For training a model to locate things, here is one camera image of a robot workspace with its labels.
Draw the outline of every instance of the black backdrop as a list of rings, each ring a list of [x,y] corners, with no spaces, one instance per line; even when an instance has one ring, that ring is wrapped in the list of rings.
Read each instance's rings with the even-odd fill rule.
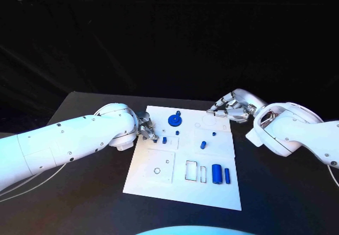
[[[3,0],[1,120],[47,120],[70,91],[215,101],[235,88],[336,119],[337,13],[304,2]]]

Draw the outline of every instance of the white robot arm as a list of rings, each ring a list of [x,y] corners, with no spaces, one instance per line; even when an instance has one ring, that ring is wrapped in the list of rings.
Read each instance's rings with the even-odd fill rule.
[[[0,190],[106,145],[125,150],[138,133],[144,139],[158,138],[148,114],[135,115],[125,104],[108,104],[93,115],[0,139]]]
[[[225,105],[226,110],[216,110]],[[245,135],[255,146],[262,144],[287,157],[303,145],[327,165],[339,168],[339,121],[323,122],[305,107],[294,103],[267,104],[254,94],[235,89],[206,111],[239,123],[254,116],[254,127]]]

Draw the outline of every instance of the white board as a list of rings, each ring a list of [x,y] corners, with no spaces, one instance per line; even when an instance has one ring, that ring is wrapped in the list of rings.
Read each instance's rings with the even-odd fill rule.
[[[181,124],[168,125],[168,117],[180,111]],[[233,138],[229,120],[204,111],[147,106],[160,136],[157,143],[138,137],[124,193],[241,210],[235,167]],[[186,180],[186,161],[197,163],[196,181]],[[222,184],[212,183],[212,165],[222,166]],[[200,166],[206,183],[200,182]],[[223,169],[229,169],[230,184]]]

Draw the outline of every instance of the black table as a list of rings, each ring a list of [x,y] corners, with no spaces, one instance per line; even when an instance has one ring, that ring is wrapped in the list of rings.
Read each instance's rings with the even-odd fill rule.
[[[194,110],[212,105],[206,101],[72,92],[49,124],[93,114],[114,102],[125,103],[134,111],[145,110],[147,105]],[[119,152],[106,147],[69,163],[37,189],[0,203],[0,234],[131,235],[177,225],[269,235],[337,234],[339,188],[326,166],[304,148],[287,158],[264,146],[256,148],[245,138],[251,126],[251,122],[230,122],[242,211],[122,193],[134,148]],[[54,171],[47,170],[18,191]]]

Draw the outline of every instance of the white cable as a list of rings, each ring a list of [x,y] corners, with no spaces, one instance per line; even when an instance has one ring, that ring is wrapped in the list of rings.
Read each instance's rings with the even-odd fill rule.
[[[18,194],[14,195],[13,197],[17,197],[17,196],[23,195],[26,192],[31,191],[31,190],[36,189],[40,185],[43,185],[43,184],[52,179],[52,177],[57,174],[57,172],[60,171],[60,169],[63,168],[65,165],[66,165],[66,163],[62,165],[62,167],[60,167],[59,170],[53,173],[53,175],[52,175],[39,185],[36,185],[31,189],[28,189],[27,191],[18,193]]]
[[[14,188],[11,188],[10,190],[7,190],[5,192],[3,192],[1,194],[0,194],[0,197],[3,196],[3,195],[5,195],[8,192],[11,192],[14,189],[17,189],[21,185],[24,185],[39,174],[36,174],[36,175],[33,175],[20,185],[17,185]]]
[[[327,168],[329,168],[329,171],[330,171],[330,175],[331,175],[333,181],[334,181],[334,183],[336,183],[336,185],[337,185],[337,187],[339,187],[339,183],[337,183],[337,180],[334,179],[334,176],[333,176],[333,173],[331,173],[331,170],[330,170],[330,166],[329,166],[329,165],[327,165]]]

